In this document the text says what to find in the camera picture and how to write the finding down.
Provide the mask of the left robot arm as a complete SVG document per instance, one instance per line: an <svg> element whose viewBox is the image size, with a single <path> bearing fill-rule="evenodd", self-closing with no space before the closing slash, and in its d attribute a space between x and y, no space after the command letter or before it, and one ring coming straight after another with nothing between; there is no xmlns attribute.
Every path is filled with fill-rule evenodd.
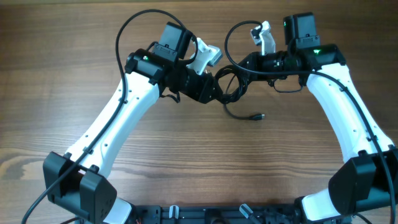
<svg viewBox="0 0 398 224"><path fill-rule="evenodd" d="M84 223L139 223L133 204L108 181L114 161L138 121L164 90L207 103L220 95L207 66L221 50L168 22L158 42L131 53L118 89L82 137L64 154L51 152L43 171L48 200Z"/></svg>

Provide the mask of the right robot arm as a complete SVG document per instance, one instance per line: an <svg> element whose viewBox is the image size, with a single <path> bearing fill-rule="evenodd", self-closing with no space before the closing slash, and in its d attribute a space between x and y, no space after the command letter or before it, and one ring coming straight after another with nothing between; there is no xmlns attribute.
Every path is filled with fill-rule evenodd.
<svg viewBox="0 0 398 224"><path fill-rule="evenodd" d="M285 17L284 34L287 50L276 51L270 24L255 22L251 37L261 51L239 66L270 85L297 75L324 110L343 157L326 189L297 199L299 222L322 223L389 207L394 223L397 148L355 89L345 57L335 44L321 44L311 12Z"/></svg>

